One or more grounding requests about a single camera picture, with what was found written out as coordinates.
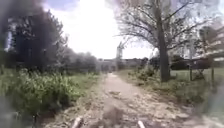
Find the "tree trunk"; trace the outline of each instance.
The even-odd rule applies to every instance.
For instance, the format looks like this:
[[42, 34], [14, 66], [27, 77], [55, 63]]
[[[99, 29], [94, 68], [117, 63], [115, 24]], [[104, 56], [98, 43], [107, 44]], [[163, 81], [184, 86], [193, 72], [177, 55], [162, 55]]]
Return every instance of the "tree trunk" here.
[[167, 82], [170, 79], [169, 59], [167, 54], [167, 46], [164, 37], [163, 23], [161, 18], [161, 10], [159, 0], [153, 1], [154, 15], [156, 17], [157, 38], [159, 42], [160, 53], [160, 78], [161, 82]]

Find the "ground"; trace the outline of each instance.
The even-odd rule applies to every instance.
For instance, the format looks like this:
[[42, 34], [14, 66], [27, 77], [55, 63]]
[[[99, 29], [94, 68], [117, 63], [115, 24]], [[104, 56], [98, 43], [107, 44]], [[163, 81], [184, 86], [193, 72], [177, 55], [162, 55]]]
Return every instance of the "ground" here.
[[126, 83], [113, 73], [105, 75], [80, 102], [78, 110], [75, 107], [62, 112], [54, 121], [57, 123], [50, 123], [45, 128], [69, 127], [77, 116], [84, 118], [82, 128], [96, 128], [102, 124], [109, 128], [111, 123], [117, 127], [137, 128], [138, 120], [146, 128], [224, 128], [217, 119], [196, 116], [190, 107], [177, 106], [153, 92]]

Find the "green bush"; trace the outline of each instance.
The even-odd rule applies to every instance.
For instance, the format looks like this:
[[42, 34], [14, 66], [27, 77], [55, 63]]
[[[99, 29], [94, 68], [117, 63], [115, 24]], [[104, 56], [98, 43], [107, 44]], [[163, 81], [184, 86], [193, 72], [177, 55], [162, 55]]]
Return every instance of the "green bush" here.
[[44, 115], [68, 107], [96, 81], [94, 75], [63, 76], [61, 74], [7, 71], [1, 78], [1, 93], [23, 116]]

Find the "bright sky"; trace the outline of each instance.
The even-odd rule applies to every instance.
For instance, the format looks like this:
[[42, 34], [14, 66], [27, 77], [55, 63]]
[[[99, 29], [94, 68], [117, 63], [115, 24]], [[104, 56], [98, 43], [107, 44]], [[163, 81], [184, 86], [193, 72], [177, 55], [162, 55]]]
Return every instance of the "bright sky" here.
[[[219, 9], [224, 13], [224, 0]], [[115, 58], [120, 38], [113, 11], [104, 0], [47, 0], [45, 8], [64, 24], [69, 35], [69, 47], [75, 52], [90, 52], [97, 58]], [[150, 47], [129, 46], [123, 52], [124, 58], [149, 57]]]

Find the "tall grass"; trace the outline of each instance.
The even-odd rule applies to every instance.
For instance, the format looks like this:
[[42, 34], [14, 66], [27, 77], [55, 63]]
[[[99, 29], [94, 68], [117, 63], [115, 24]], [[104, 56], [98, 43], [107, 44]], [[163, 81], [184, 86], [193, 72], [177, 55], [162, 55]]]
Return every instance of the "tall grass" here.
[[20, 115], [47, 116], [72, 105], [96, 81], [93, 74], [65, 76], [4, 70], [0, 91]]
[[[150, 91], [174, 99], [185, 105], [196, 105], [207, 100], [211, 92], [211, 82], [209, 74], [205, 74], [205, 79], [189, 81], [188, 71], [175, 72], [172, 80], [160, 83], [158, 75], [150, 76], [149, 71], [123, 70], [119, 74], [124, 79], [141, 86]], [[220, 85], [222, 76], [216, 74], [215, 84]]]

